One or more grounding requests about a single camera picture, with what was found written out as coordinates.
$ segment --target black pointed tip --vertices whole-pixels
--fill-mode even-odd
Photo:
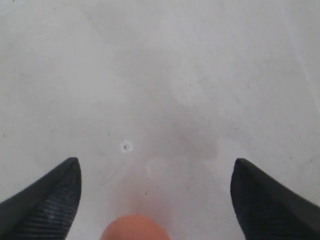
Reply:
[[[237,159],[230,193],[247,240],[320,239],[320,210],[246,159]]]
[[[71,157],[0,204],[0,239],[64,240],[81,197],[81,169]]]

